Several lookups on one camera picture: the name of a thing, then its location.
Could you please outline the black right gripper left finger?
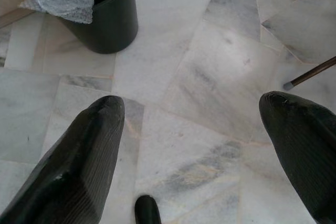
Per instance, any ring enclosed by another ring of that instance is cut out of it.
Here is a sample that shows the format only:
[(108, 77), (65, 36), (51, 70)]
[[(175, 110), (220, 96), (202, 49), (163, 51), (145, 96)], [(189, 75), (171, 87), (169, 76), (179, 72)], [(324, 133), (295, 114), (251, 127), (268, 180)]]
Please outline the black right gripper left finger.
[(124, 120), (124, 101), (114, 95), (81, 111), (29, 174), (1, 223), (98, 223)]

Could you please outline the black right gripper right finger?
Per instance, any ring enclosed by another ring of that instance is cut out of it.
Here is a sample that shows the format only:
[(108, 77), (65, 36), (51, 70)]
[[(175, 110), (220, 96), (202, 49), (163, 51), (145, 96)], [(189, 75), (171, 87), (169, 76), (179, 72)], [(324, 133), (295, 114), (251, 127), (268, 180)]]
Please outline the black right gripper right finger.
[(335, 114), (297, 95), (271, 91), (259, 112), (290, 183), (316, 223), (335, 223)]

